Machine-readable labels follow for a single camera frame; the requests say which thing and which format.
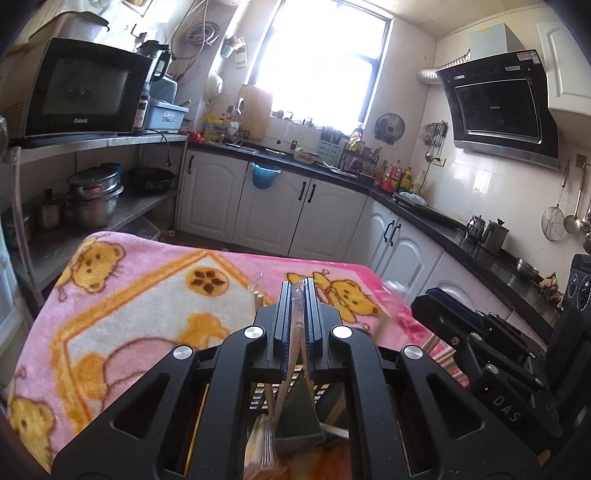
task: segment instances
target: cutting board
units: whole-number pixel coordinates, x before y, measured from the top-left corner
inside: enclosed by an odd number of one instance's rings
[[[251,140],[263,140],[269,124],[273,94],[252,85],[242,85],[238,98],[244,98],[240,130],[248,131]]]

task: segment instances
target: microwave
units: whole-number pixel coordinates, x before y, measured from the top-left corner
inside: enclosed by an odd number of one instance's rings
[[[9,137],[131,133],[152,60],[118,48],[51,38],[14,65],[0,96]]]

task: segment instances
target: kitchen utensil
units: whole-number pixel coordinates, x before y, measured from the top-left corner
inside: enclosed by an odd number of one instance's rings
[[[496,222],[488,220],[486,230],[482,234],[482,246],[486,248],[490,253],[498,255],[503,246],[503,242],[509,233],[503,224],[505,222],[498,218]]]
[[[68,179],[70,196],[91,199],[111,192],[117,186],[117,172],[111,168],[92,167],[75,173]]]
[[[54,194],[52,189],[43,190],[43,195],[39,195],[33,200],[39,226],[44,230],[53,230],[59,227],[63,220],[65,202],[65,195]]]
[[[486,222],[483,220],[482,215],[478,217],[472,215],[472,218],[466,225],[466,238],[471,242],[478,242],[482,238],[484,233]]]
[[[115,190],[90,200],[71,197],[74,221],[84,228],[101,228],[109,225],[123,189],[120,185]]]
[[[252,85],[242,85],[238,91],[238,98],[240,97],[244,98],[241,130],[248,131],[250,140],[263,140],[269,124],[273,94]]]
[[[117,176],[115,177],[117,183],[121,183],[121,174],[123,173],[123,166],[121,163],[101,163],[101,168],[110,168],[111,170],[115,170],[117,172]]]
[[[566,181],[569,178],[570,163],[567,162],[564,168],[564,177],[560,186],[560,193],[558,194],[558,202],[556,207],[548,207],[542,214],[542,233],[544,236],[554,242],[564,235],[564,214],[560,210],[560,201],[564,192]]]
[[[132,168],[127,174],[129,184],[136,190],[149,193],[164,192],[173,184],[175,175],[162,168]]]
[[[527,263],[523,258],[517,259],[517,271],[519,274],[527,280],[536,280],[540,275],[540,272],[532,265]]]
[[[22,206],[22,222],[25,226],[25,238],[30,244],[33,240],[33,233],[35,232],[35,223],[33,222],[33,209],[29,205]],[[14,228],[14,217],[12,215],[12,208],[9,208],[2,214],[2,223],[4,224],[4,237],[8,248],[17,249],[17,232]]]
[[[583,193],[583,187],[585,186],[585,164],[583,164],[581,173],[581,185],[579,187],[579,195],[577,196],[577,205],[574,207],[574,214],[568,215],[564,219],[564,229],[571,235],[581,230],[581,219],[578,217],[579,205],[581,204],[581,195]]]

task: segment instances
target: stainless steel bowl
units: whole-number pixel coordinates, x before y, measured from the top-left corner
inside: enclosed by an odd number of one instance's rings
[[[532,265],[527,263],[523,258],[517,259],[517,271],[519,274],[527,280],[536,280],[540,275],[540,272]]]

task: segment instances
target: ceiling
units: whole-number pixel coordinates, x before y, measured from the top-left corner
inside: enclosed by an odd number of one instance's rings
[[[514,8],[542,4],[543,0],[370,0],[439,39]]]

